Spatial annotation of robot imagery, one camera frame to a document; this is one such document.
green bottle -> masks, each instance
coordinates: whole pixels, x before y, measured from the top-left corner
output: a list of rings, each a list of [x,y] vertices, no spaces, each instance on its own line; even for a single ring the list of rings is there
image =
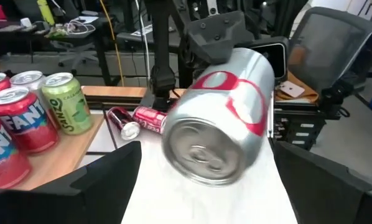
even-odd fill
[[[78,82],[71,73],[48,76],[42,85],[49,105],[66,134],[81,134],[92,127],[91,113]]]

gray mesh chair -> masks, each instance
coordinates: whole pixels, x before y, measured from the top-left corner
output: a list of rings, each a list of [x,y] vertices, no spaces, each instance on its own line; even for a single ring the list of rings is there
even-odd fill
[[[291,38],[289,71],[320,95],[346,74],[371,33],[364,18],[313,7]]]

wooden table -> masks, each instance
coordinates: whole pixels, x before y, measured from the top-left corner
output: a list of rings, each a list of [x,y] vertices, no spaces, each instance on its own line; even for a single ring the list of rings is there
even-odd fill
[[[83,92],[90,96],[133,96],[143,97],[146,88],[140,87],[112,87],[112,86],[84,86]],[[84,134],[67,136],[60,133],[58,145],[36,156],[29,156],[32,164],[32,173],[19,185],[17,190],[31,190],[42,184],[62,177],[75,170],[85,156],[92,140],[95,138],[104,118],[102,115],[93,114],[93,127]]]

wooden shelf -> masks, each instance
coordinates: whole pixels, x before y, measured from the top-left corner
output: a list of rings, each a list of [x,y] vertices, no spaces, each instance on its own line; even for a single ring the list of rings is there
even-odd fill
[[[29,156],[32,172],[16,190],[31,190],[75,170],[95,138],[104,117],[92,115],[93,126],[87,132],[70,136],[60,133],[60,142],[55,148],[35,156]]]

gray floor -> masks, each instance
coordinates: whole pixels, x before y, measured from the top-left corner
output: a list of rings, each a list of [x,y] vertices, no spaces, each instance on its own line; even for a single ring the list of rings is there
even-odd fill
[[[69,67],[57,66],[59,56],[57,54],[38,54],[30,63],[28,55],[11,56],[0,59],[1,70],[11,69],[13,72],[26,70],[41,70],[44,73],[68,72]],[[177,58],[172,55],[171,67],[177,70]],[[113,53],[107,53],[109,70],[112,75],[118,75],[118,64]],[[126,86],[145,86],[145,78],[135,78],[135,69],[130,54],[122,54],[121,61],[123,73],[127,76]],[[134,55],[137,74],[145,75],[144,61],[141,54]],[[99,75],[100,70],[96,63],[80,65],[78,73],[84,75]],[[82,85],[104,85],[101,78],[79,77]],[[363,96],[372,98],[372,79],[368,80]],[[372,178],[372,111],[356,97],[345,99],[343,106],[351,113],[350,118],[341,118],[339,121],[328,121],[317,139],[317,145],[312,149],[313,153],[339,162],[357,170],[363,175]]]

